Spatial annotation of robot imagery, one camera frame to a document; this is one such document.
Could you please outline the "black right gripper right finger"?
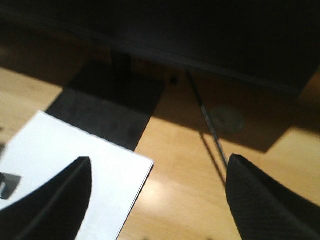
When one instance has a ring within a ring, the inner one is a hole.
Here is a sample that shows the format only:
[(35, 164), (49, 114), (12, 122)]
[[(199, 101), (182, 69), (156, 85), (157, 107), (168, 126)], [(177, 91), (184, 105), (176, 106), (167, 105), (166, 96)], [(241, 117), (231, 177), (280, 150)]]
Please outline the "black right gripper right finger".
[(243, 240), (318, 240), (320, 207), (241, 155), (227, 166), (227, 202)]

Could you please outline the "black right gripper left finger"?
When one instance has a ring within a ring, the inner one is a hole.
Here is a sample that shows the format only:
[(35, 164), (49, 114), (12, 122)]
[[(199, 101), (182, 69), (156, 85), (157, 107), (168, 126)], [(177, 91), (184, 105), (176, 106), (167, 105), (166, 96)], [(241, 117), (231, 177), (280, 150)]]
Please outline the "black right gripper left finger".
[(46, 184), (0, 212), (2, 240), (74, 240), (92, 192), (89, 157), (79, 157)]

